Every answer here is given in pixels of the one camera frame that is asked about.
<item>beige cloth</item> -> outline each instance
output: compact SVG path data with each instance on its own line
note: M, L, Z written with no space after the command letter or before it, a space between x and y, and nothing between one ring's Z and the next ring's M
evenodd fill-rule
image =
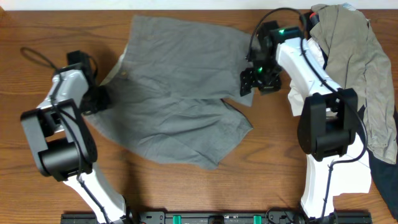
M374 156L396 163L397 130L393 118L394 87L391 62L362 12L343 5L312 7L320 22L312 38L328 56L326 72L342 88L354 88L358 109L365 106L368 148Z

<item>white wall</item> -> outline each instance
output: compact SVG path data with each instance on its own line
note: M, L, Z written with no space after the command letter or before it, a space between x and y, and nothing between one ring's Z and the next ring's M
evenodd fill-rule
M346 1L356 9L398 9L398 0L0 0L0 6L5 10L309 9L318 3Z

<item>green indicator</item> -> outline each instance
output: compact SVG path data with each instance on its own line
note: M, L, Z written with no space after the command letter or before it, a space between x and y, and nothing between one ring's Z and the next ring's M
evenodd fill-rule
M181 215L173 216L173 224L181 224Z
M260 215L253 216L253 224L261 224L261 216Z

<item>gray towel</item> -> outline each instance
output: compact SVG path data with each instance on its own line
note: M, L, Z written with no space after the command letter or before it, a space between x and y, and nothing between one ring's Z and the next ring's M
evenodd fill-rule
M240 97L250 35L229 27L136 16L121 63L104 80L112 107L86 117L105 137L159 163L215 169L252 130L221 98Z
M362 12L344 5L316 5L320 22L311 30L328 56L326 72L343 88L354 88L358 109L365 106L368 148L378 159L396 163L397 130L393 118L391 62Z

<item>wooden tabletop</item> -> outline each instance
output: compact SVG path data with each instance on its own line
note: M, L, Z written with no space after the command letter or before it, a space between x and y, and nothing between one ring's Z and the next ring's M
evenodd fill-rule
M133 15L167 16L208 22L251 32L267 11L42 11L5 12L0 16L0 223L59 223L65 212L90 212L70 187L39 174L19 122L52 86L53 71L23 59L32 47L59 66L66 53L82 50L99 63L102 80L126 46ZM363 11L392 62L398 87L398 13ZM280 12L282 26L297 16ZM266 211L297 208L305 185L306 160L299 147L287 100L289 77L281 91L254 96L253 106L233 104L253 124L242 143L217 170L192 165L161 165L145 160L105 139L90 127L98 147L99 166L128 202L139 210ZM374 184L368 194L334 199L338 210L369 210L374 223L395 223Z

